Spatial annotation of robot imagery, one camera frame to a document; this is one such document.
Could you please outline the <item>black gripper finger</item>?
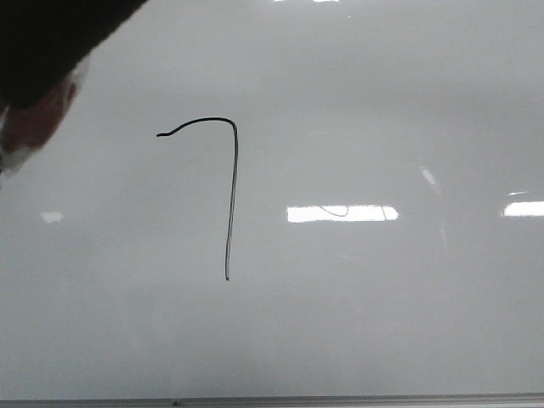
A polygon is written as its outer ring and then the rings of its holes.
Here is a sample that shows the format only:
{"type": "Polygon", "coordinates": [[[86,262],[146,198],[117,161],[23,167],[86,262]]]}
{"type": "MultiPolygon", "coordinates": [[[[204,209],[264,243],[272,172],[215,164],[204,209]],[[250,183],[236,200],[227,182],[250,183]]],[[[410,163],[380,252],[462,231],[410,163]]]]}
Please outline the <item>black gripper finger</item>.
{"type": "Polygon", "coordinates": [[[34,105],[143,1],[2,1],[1,101],[34,105]]]}

